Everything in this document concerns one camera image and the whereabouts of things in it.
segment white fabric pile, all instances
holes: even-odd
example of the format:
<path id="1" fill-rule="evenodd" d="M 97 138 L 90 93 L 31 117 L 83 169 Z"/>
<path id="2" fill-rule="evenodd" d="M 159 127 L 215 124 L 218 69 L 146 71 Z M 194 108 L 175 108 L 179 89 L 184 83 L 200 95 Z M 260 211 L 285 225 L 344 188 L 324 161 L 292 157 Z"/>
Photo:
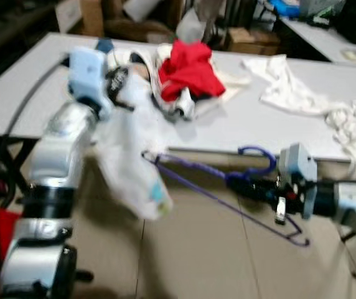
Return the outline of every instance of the white fabric pile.
<path id="1" fill-rule="evenodd" d="M 356 99 L 348 105 L 314 93 L 293 75 L 285 55 L 243 60 L 243 64 L 271 83 L 261 95 L 262 102 L 291 113 L 325 117 L 335 130 L 335 140 L 351 158 L 348 177 L 356 179 Z"/>
<path id="2" fill-rule="evenodd" d="M 163 62 L 170 58 L 171 56 L 172 45 L 163 44 L 157 48 L 156 56 L 154 58 L 154 67 L 155 70 L 153 72 L 152 78 L 152 90 L 153 94 L 156 98 L 157 103 L 160 108 L 170 114 L 173 115 L 177 109 L 184 112 L 184 118 L 187 120 L 193 120 L 203 115 L 204 113 L 210 111 L 211 109 L 226 103 L 234 97 L 241 89 L 248 86 L 250 84 L 249 77 L 234 77 L 230 74 L 222 72 L 217 68 L 214 61 L 211 60 L 210 64 L 213 67 L 213 71 L 215 76 L 221 81 L 221 83 L 225 87 L 225 92 L 220 97 L 209 98 L 207 100 L 199 101 L 195 103 L 190 97 L 190 92 L 188 88 L 185 88 L 179 99 L 172 103 L 166 103 L 161 94 L 161 83 L 159 81 L 158 70 L 161 68 Z"/>
<path id="3" fill-rule="evenodd" d="M 207 100 L 198 101 L 195 103 L 190 97 L 189 89 L 182 91 L 180 98 L 176 101 L 167 103 L 161 97 L 162 85 L 159 80 L 158 70 L 162 63 L 171 56 L 172 45 L 162 44 L 157 48 L 155 54 L 151 54 L 145 50 L 136 49 L 116 49 L 108 56 L 109 65 L 127 65 L 132 53 L 138 54 L 145 62 L 149 70 L 151 79 L 151 88 L 154 98 L 157 101 L 160 109 L 172 119 L 182 117 L 185 120 L 194 120 L 205 113 L 223 105 L 229 99 L 234 97 L 241 89 L 247 87 L 251 80 L 249 77 L 235 77 L 219 70 L 215 63 L 211 60 L 214 74 L 225 86 L 225 92 L 220 97 L 209 98 Z"/>
<path id="4" fill-rule="evenodd" d="M 134 107 L 134 111 L 114 109 L 109 122 L 99 126 L 96 139 L 101 142 L 95 146 L 100 169 L 113 197 L 139 218 L 147 220 L 159 219 L 173 207 L 173 201 L 157 168 L 141 156 L 144 151 L 162 153 L 166 150 L 161 126 L 165 119 L 153 105 L 151 95 L 161 85 L 157 72 L 157 66 L 165 59 L 161 55 L 169 57 L 171 46 L 164 46 L 159 50 L 155 57 L 143 50 L 130 49 L 116 49 L 109 54 L 108 65 L 111 69 L 118 66 L 129 67 L 129 76 L 119 97 L 122 102 Z M 135 71 L 131 62 L 133 53 L 145 62 L 150 83 Z M 222 98 L 217 99 L 218 104 L 236 94 L 243 84 L 249 83 L 248 79 L 238 82 L 225 74 L 221 76 L 222 82 L 227 84 L 227 91 Z M 183 107 L 188 117 L 199 112 L 190 95 L 187 98 L 181 97 L 175 105 Z M 170 108 L 172 107 L 163 106 L 162 110 L 169 111 Z"/>

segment tiled floor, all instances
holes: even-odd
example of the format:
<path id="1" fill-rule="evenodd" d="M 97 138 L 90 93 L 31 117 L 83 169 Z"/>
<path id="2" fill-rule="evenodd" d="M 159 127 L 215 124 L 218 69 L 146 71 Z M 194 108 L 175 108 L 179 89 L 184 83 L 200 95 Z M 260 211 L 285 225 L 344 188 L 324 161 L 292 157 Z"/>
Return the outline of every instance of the tiled floor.
<path id="1" fill-rule="evenodd" d="M 179 172 L 274 225 L 268 207 L 238 201 L 217 179 Z M 70 243 L 78 248 L 78 267 L 93 271 L 95 280 L 78 284 L 75 299 L 356 298 L 350 275 L 356 238 L 347 244 L 349 255 L 331 221 L 299 220 L 312 242 L 302 249 L 174 181 L 166 184 L 174 210 L 144 222 L 114 203 L 98 168 L 85 171 Z"/>

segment cardboard box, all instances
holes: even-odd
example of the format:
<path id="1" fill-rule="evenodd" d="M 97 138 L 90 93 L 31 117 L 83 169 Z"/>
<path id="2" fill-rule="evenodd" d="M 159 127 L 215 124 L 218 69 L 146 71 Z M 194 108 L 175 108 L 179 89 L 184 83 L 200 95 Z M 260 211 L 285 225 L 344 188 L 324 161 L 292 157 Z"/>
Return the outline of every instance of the cardboard box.
<path id="1" fill-rule="evenodd" d="M 274 32 L 229 28 L 226 48 L 230 52 L 276 55 L 279 50 L 279 44 L 279 37 Z"/>
<path id="2" fill-rule="evenodd" d="M 81 0 L 84 34 L 103 37 L 103 13 L 101 0 Z"/>

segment white cloth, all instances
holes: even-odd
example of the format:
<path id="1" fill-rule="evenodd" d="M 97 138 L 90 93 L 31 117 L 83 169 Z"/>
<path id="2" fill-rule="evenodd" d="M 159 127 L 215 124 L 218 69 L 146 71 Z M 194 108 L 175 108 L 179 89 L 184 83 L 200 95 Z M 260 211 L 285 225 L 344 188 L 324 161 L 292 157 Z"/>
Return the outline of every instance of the white cloth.
<path id="1" fill-rule="evenodd" d="M 334 139 L 351 158 L 348 177 L 356 179 L 356 100 L 348 105 L 314 93 L 293 75 L 285 55 L 244 59 L 243 64 L 271 83 L 260 97 L 262 102 L 291 113 L 325 117 L 335 130 Z"/>

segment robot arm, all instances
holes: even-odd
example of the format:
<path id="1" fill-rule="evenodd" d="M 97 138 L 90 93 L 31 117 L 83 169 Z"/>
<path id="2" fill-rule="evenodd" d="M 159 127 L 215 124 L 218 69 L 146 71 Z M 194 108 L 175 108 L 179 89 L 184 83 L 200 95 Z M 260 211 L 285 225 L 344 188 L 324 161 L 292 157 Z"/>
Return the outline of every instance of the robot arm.
<path id="1" fill-rule="evenodd" d="M 72 235 L 75 190 L 96 124 L 107 119 L 105 54 L 79 48 L 70 55 L 70 92 L 36 144 L 30 190 L 22 218 L 0 274 L 1 298 L 69 298 L 76 279 L 77 251 L 65 242 Z"/>
<path id="2" fill-rule="evenodd" d="M 276 180 L 232 177 L 227 185 L 243 197 L 268 203 L 277 224 L 284 224 L 286 214 L 300 213 L 305 220 L 331 218 L 356 233 L 356 181 L 318 181 L 316 162 L 301 145 L 282 150 L 278 172 Z"/>

